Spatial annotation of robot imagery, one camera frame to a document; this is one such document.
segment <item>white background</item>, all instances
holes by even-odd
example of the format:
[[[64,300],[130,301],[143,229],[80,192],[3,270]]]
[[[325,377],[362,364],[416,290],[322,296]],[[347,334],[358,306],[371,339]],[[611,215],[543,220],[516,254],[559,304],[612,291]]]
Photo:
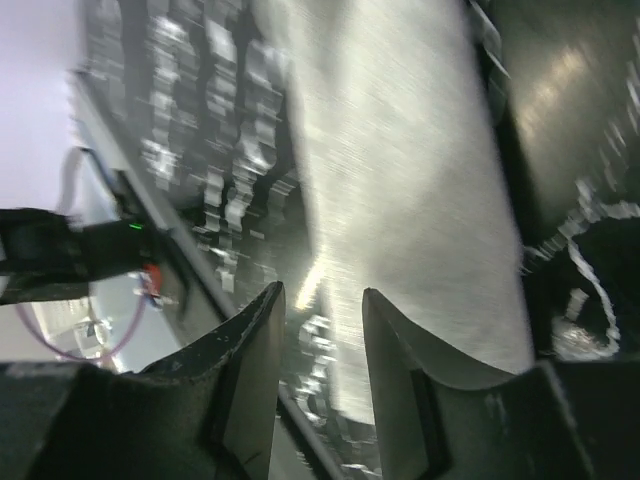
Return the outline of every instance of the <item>white background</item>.
[[[75,0],[2,0],[0,208],[52,209],[71,146],[67,72],[80,58]],[[0,307],[0,361],[52,358]]]

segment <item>white wall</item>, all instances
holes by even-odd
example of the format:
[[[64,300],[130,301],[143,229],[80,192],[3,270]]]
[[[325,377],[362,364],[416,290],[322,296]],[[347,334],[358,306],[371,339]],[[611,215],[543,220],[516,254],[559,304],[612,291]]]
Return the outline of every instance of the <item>white wall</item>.
[[[80,51],[75,0],[2,2],[0,208],[55,206],[71,145],[66,76]],[[52,357],[0,307],[0,360]]]

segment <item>pink wire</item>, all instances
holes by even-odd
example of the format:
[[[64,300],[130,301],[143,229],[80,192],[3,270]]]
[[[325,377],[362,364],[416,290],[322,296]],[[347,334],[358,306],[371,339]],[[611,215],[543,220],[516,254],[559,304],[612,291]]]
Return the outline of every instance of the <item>pink wire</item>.
[[[18,317],[20,317],[20,320],[22,321],[22,324],[29,331],[29,333],[38,341],[38,343],[40,343],[43,347],[51,350],[56,355],[59,355],[60,357],[65,358],[67,360],[72,360],[76,362],[98,363],[103,360],[112,358],[116,353],[122,350],[125,347],[125,345],[129,343],[129,341],[133,338],[133,334],[135,333],[136,329],[138,328],[138,325],[140,324],[140,321],[142,320],[142,314],[144,313],[145,304],[146,304],[146,296],[140,295],[140,300],[138,301],[136,311],[133,315],[131,323],[129,324],[129,328],[122,336],[122,339],[111,350],[103,352],[101,355],[94,358],[77,357],[63,350],[60,350],[55,345],[52,345],[51,343],[49,343],[44,338],[44,336],[38,331],[38,329],[33,325],[33,322],[29,320],[29,315],[27,314],[27,311],[25,310],[22,304],[15,305],[15,309],[16,309],[16,312],[18,313]]]

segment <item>purple cable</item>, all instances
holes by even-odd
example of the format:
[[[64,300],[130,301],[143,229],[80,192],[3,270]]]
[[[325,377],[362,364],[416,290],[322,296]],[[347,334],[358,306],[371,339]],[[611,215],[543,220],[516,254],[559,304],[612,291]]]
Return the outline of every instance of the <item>purple cable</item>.
[[[101,355],[99,355],[98,357],[95,357],[95,358],[76,357],[75,355],[71,355],[70,353],[67,353],[67,352],[64,352],[64,351],[60,350],[58,347],[56,347],[54,345],[51,345],[44,338],[44,336],[38,331],[38,329],[33,325],[33,322],[31,320],[29,320],[29,315],[27,314],[26,310],[24,309],[24,306],[22,306],[22,304],[17,304],[15,306],[15,309],[16,309],[16,312],[18,312],[18,316],[20,317],[20,320],[22,321],[22,324],[29,331],[29,333],[38,341],[38,343],[40,343],[43,347],[51,350],[56,355],[59,355],[60,357],[65,358],[67,360],[72,360],[72,361],[76,361],[76,362],[98,363],[98,362],[101,362],[103,360],[106,360],[108,358],[113,357],[116,353],[118,353],[120,350],[122,350],[127,343],[129,343],[129,341],[133,337],[133,334],[135,333],[136,329],[138,328],[138,325],[140,324],[140,321],[142,320],[142,314],[144,313],[144,307],[145,307],[145,304],[146,304],[146,301],[145,301],[146,298],[145,297],[146,297],[146,295],[141,295],[140,296],[140,300],[138,301],[138,305],[136,307],[136,311],[135,311],[135,313],[133,315],[133,318],[131,320],[129,328],[124,333],[124,335],[122,336],[122,339],[118,342],[118,344],[115,347],[113,347],[111,350],[109,350],[107,352],[104,352],[104,353],[102,353]]]

